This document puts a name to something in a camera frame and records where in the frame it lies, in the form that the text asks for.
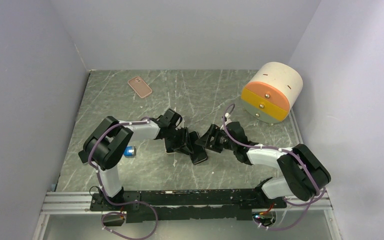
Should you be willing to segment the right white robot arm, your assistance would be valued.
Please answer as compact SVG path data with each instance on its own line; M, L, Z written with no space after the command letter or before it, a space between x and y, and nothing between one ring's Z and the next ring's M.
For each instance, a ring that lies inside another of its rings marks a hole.
M264 165L280 170L281 177L268 178L257 186L255 202L262 208L268 207L274 199L287 196L308 201L332 180L328 170L305 144L279 148L252 142L238 121L221 127L212 124L194 143L217 153L232 151L239 162L250 166Z

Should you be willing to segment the beige phone case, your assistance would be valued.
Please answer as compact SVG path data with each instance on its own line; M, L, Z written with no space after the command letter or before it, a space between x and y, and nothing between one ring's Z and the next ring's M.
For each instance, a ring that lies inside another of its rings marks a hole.
M165 138L164 147L167 154L173 154L178 149L178 142L175 138Z

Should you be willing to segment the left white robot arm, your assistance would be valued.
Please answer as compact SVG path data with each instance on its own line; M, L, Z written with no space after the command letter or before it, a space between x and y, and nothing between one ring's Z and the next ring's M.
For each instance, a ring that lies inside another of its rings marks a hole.
M105 206L117 210L124 202L118 163L130 142L164 140L166 152L192 156L189 130L178 128L182 120L182 116L170 108L157 118L144 117L139 121L120 121L113 116L104 118L78 155L83 164L94 168Z

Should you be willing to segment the black phone case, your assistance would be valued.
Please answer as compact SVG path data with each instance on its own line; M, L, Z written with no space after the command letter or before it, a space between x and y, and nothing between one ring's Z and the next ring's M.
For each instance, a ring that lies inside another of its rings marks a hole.
M192 153L189 154L191 162L194 165L202 163L208 159L207 152L204 147L197 145L196 141L200 138L198 132L192 131L189 133L189 140L191 143Z

